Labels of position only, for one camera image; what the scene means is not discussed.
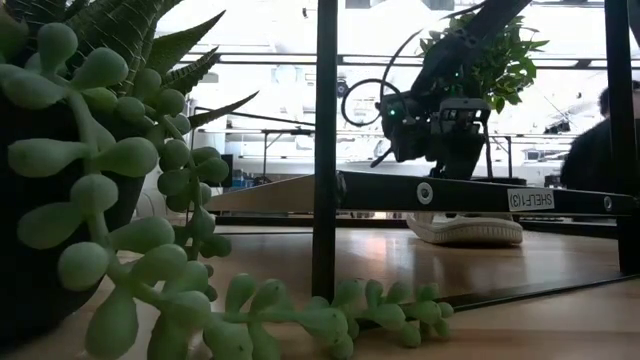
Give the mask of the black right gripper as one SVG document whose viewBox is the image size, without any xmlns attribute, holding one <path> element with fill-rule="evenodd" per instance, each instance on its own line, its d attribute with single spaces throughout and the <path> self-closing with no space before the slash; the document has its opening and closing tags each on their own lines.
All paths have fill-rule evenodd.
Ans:
<svg viewBox="0 0 640 360">
<path fill-rule="evenodd" d="M 432 139 L 432 155 L 437 160 L 433 177 L 470 179 L 480 156 L 480 135 L 470 133 L 439 134 Z M 446 162 L 455 162 L 455 175 Z"/>
</svg>

